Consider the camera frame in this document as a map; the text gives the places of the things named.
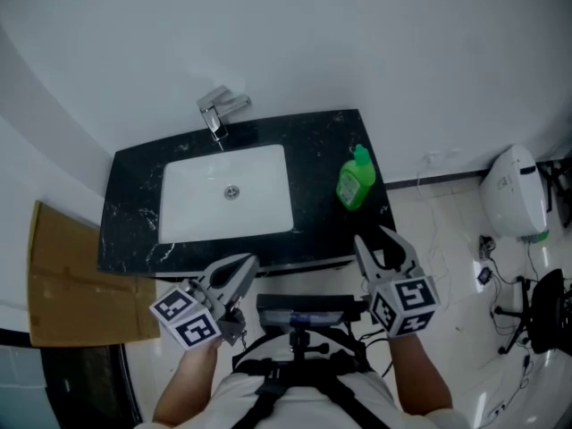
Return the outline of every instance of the countertop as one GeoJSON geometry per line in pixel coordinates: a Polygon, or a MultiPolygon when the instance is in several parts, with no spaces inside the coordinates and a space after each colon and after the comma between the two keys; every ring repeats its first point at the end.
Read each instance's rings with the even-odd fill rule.
{"type": "Polygon", "coordinates": [[[158,243],[164,167],[221,152],[210,130],[196,130],[115,154],[101,221],[99,270],[200,272],[217,259],[244,252],[256,254],[263,269],[320,265],[353,255],[356,233],[371,248],[380,249],[383,239],[377,224],[395,229],[382,174],[358,110],[240,122],[228,130],[229,136],[222,140],[224,151],[283,145],[294,228],[237,239],[158,243]],[[369,149],[376,182],[364,204],[350,212],[335,189],[340,168],[352,158],[357,143],[369,149]]]}

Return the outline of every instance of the office chair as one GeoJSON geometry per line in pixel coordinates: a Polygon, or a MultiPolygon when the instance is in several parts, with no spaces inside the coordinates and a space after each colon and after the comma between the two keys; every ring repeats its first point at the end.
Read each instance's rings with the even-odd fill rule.
{"type": "Polygon", "coordinates": [[[532,280],[519,276],[517,281],[522,290],[522,312],[507,311],[501,307],[494,309],[495,315],[520,319],[509,345],[506,348],[499,348],[499,354],[508,354],[520,335],[527,331],[534,353],[541,354],[549,349],[561,349],[572,356],[572,318],[570,317],[572,291],[565,292],[562,270],[552,270],[536,284],[532,303],[529,303],[527,294],[532,280]]]}

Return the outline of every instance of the white shirt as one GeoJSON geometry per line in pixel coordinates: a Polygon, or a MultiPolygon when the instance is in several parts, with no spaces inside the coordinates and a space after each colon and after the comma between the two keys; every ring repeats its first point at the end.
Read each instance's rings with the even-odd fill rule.
{"type": "MultiPolygon", "coordinates": [[[[310,332],[312,345],[328,343],[330,353],[307,353],[307,358],[327,358],[345,350],[319,333],[310,332]]],[[[288,335],[283,335],[250,351],[242,360],[272,358],[293,360],[288,335]]],[[[425,416],[400,412],[387,385],[375,373],[345,374],[338,379],[353,390],[356,399],[391,429],[468,429],[469,424],[458,411],[437,410],[425,416]]],[[[264,380],[261,376],[231,374],[214,392],[205,411],[178,426],[180,429],[231,429],[254,406],[255,391],[264,380]]],[[[137,429],[163,429],[157,423],[144,423],[137,429]]],[[[359,429],[358,424],[320,391],[310,387],[292,387],[274,404],[273,413],[258,423],[256,429],[359,429]]]]}

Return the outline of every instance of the chrome faucet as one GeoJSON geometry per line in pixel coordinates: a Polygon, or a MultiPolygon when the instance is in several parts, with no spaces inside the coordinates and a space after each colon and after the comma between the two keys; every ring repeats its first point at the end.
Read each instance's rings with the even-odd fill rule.
{"type": "Polygon", "coordinates": [[[198,109],[213,134],[214,141],[219,141],[229,134],[223,125],[223,118],[251,103],[245,94],[224,100],[224,96],[230,93],[226,86],[219,86],[197,101],[198,109]]]}

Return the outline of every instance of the sink drain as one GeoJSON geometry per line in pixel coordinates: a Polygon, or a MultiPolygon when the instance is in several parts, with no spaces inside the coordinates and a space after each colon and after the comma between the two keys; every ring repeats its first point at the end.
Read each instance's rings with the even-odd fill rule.
{"type": "Polygon", "coordinates": [[[238,186],[227,186],[227,188],[224,190],[224,198],[226,198],[227,200],[234,200],[235,198],[237,198],[240,194],[240,189],[238,188],[238,186]]]}

